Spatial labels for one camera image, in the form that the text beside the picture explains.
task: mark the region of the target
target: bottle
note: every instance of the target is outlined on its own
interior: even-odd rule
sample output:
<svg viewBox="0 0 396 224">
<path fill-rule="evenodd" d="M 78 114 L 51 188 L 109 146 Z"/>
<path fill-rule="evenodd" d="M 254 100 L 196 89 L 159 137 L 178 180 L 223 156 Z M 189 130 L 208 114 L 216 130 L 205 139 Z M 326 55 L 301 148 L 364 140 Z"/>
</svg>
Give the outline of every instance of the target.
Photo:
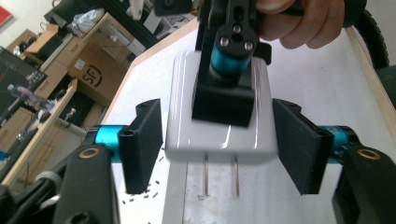
<svg viewBox="0 0 396 224">
<path fill-rule="evenodd" d="M 32 106 L 37 111 L 51 111 L 54 107 L 54 103 L 52 101 L 49 101 L 22 86 L 14 86 L 10 84 L 7 89 L 11 92 L 11 95 L 19 98 L 29 106 Z"/>
</svg>

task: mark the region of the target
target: metal prong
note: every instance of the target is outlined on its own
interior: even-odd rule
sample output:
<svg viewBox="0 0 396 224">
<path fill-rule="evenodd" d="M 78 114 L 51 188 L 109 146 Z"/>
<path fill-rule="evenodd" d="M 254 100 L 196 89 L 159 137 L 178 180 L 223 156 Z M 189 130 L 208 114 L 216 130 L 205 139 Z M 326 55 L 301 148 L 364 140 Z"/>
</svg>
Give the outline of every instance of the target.
<svg viewBox="0 0 396 224">
<path fill-rule="evenodd" d="M 239 168 L 238 168 L 238 159 L 236 157 L 233 160 L 233 168 L 234 168 L 234 175 L 235 175 L 236 197 L 239 197 Z"/>
<path fill-rule="evenodd" d="M 209 196 L 209 158 L 205 156 L 204 192 Z"/>
</svg>

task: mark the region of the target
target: logo on cardboard box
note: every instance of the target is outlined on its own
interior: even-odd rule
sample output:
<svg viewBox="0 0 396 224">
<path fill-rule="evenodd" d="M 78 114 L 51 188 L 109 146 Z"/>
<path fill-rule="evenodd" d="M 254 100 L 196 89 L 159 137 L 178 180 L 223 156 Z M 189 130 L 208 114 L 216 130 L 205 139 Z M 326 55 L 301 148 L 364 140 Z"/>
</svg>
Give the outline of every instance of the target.
<svg viewBox="0 0 396 224">
<path fill-rule="evenodd" d="M 102 72 L 95 66 L 90 65 L 87 72 L 82 75 L 82 79 L 95 88 L 102 83 Z"/>
</svg>

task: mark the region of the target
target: human hand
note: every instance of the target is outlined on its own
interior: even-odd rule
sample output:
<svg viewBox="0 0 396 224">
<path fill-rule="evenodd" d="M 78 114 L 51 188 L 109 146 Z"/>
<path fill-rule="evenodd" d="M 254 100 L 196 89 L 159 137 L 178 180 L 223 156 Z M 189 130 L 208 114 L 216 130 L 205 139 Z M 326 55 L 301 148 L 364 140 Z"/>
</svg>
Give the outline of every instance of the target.
<svg viewBox="0 0 396 224">
<path fill-rule="evenodd" d="M 257 0 L 256 8 L 266 14 L 258 18 L 257 32 L 264 40 L 279 39 L 287 49 L 306 44 L 321 48 L 340 35 L 344 22 L 344 0 L 302 0 L 302 17 L 278 14 L 295 0 Z"/>
</svg>

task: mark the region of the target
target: wooden desk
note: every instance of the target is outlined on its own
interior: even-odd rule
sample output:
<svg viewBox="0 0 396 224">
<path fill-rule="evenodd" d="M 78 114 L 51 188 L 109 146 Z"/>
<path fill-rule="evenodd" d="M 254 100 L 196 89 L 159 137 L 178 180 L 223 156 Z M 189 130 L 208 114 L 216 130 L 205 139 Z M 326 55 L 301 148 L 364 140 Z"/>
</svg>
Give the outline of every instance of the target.
<svg viewBox="0 0 396 224">
<path fill-rule="evenodd" d="M 134 107 L 162 99 L 166 127 L 174 56 L 194 49 L 197 23 L 182 27 L 131 66 L 104 123 L 133 120 Z M 303 107 L 316 124 L 347 125 L 364 145 L 396 161 L 395 110 L 362 53 L 353 31 L 343 32 L 329 46 L 312 50 L 273 46 L 268 66 L 273 97 Z M 203 195 L 203 165 L 159 159 L 150 182 L 161 184 L 146 195 L 126 195 L 121 168 L 113 165 L 119 192 L 121 221 L 127 223 L 334 223 L 332 194 L 340 165 L 328 165 L 319 195 L 300 196 L 279 160 L 258 166 L 239 166 L 240 197 L 232 191 L 231 166 L 209 164 L 209 197 Z M 158 192 L 154 198 L 151 192 Z"/>
<path fill-rule="evenodd" d="M 59 115 L 61 115 L 64 107 L 67 105 L 73 94 L 76 92 L 76 89 L 77 82 L 74 81 L 73 85 L 67 90 L 66 95 L 59 102 L 56 103 L 55 107 L 51 111 L 51 116 L 47 119 L 47 121 L 38 125 L 37 133 L 30 141 L 26 149 L 22 152 L 21 156 L 14 164 L 12 169 L 8 172 L 8 175 L 6 176 L 6 178 L 4 178 L 1 184 L 12 186 L 17 181 L 18 177 L 22 174 L 24 170 L 23 167 L 25 167 L 26 163 L 30 159 L 32 159 L 32 157 L 37 153 L 37 151 L 39 150 L 37 146 L 39 145 L 43 136 L 48 134 L 48 130 L 58 119 Z"/>
</svg>

